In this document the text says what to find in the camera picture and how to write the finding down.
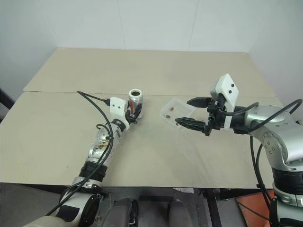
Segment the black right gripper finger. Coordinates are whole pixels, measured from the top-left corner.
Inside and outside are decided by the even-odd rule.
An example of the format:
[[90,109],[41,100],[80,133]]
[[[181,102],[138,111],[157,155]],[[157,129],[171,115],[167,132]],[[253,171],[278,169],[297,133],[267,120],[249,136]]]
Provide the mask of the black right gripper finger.
[[207,108],[211,100],[211,97],[195,97],[188,100],[187,104],[196,108]]
[[200,131],[206,136],[209,136],[212,131],[211,125],[208,125],[204,121],[198,121],[193,118],[188,118],[188,117],[176,118],[175,122],[178,123],[178,125],[185,127],[189,130]]

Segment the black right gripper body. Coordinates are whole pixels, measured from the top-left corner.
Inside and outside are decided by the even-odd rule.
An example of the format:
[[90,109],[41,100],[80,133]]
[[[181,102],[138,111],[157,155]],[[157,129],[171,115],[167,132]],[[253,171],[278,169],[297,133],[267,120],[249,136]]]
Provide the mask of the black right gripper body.
[[226,102],[225,97],[222,94],[217,96],[217,99],[208,98],[208,106],[207,111],[208,115],[208,130],[220,130],[224,127],[224,122],[226,116],[221,113],[221,111],[225,110],[224,104]]

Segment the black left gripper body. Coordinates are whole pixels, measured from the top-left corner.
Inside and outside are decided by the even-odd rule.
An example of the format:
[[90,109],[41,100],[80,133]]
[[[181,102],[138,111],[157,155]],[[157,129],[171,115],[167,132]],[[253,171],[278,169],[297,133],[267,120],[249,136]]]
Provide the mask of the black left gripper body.
[[139,116],[139,112],[135,111],[134,114],[131,113],[131,110],[127,110],[125,114],[125,118],[129,124],[137,124],[137,118]]

